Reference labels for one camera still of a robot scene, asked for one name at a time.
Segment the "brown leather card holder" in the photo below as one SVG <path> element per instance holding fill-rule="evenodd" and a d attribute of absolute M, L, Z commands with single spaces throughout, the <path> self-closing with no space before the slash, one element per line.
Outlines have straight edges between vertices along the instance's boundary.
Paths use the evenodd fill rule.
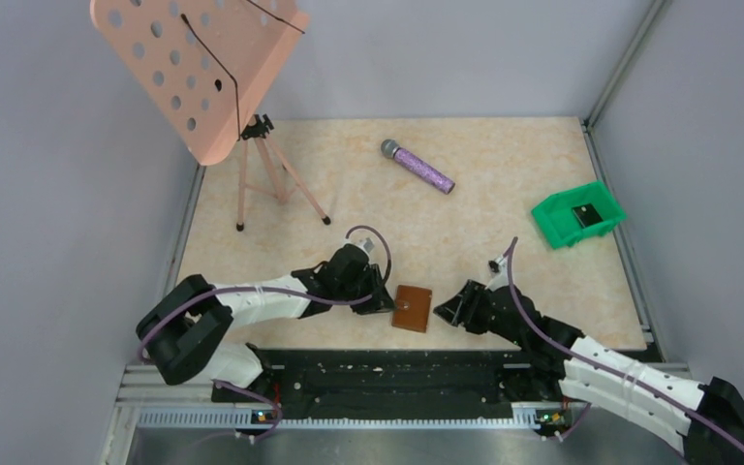
<path fill-rule="evenodd" d="M 430 289 L 399 285 L 394 299 L 396 309 L 391 317 L 391 326 L 425 333 L 428 328 L 432 296 Z"/>

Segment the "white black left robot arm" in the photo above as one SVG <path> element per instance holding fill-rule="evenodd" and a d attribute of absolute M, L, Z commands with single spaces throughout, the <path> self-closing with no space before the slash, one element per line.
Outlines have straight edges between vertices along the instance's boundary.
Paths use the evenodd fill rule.
<path fill-rule="evenodd" d="M 224 286 L 190 275 L 139 321 L 135 334 L 139 354 L 166 385 L 229 384 L 255 401 L 270 392 L 270 365 L 257 347 L 232 343 L 229 334 L 257 323 L 318 316 L 335 306 L 359 315 L 395 308 L 384 272 L 359 245 L 346 243 L 325 262 L 258 283 Z"/>

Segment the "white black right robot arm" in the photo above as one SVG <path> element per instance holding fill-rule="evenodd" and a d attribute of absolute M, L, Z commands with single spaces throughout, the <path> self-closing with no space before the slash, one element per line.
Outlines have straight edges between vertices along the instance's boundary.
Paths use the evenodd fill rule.
<path fill-rule="evenodd" d="M 744 398 L 719 377 L 668 374 L 541 314 L 520 289 L 468 281 L 434 313 L 474 334 L 513 343 L 531 362 L 531 390 L 601 408 L 652 433 L 689 464 L 744 464 Z"/>

